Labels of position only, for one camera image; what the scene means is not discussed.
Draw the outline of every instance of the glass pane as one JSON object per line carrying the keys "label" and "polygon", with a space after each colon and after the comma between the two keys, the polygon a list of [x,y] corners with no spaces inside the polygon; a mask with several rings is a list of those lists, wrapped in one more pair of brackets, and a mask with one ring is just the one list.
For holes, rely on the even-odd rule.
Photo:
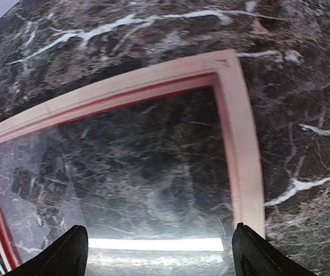
{"label": "glass pane", "polygon": [[[86,275],[233,271],[231,195],[212,89],[0,144],[0,204],[23,262],[79,224],[90,238]],[[203,245],[209,238],[221,239],[224,250],[189,251],[184,241],[199,239],[191,247],[201,250],[217,243]],[[178,241],[166,249],[162,240]]]}

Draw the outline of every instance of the pink frame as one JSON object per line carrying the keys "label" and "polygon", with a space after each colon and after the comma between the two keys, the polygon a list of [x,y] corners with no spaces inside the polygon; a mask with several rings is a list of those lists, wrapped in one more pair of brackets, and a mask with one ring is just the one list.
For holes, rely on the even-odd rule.
{"label": "pink frame", "polygon": [[[235,225],[264,236],[264,198],[258,141],[243,73],[234,51],[217,51],[114,76],[30,108],[0,123],[0,143],[98,112],[167,94],[213,86],[218,106]],[[0,252],[8,270],[21,261],[0,207]]]}

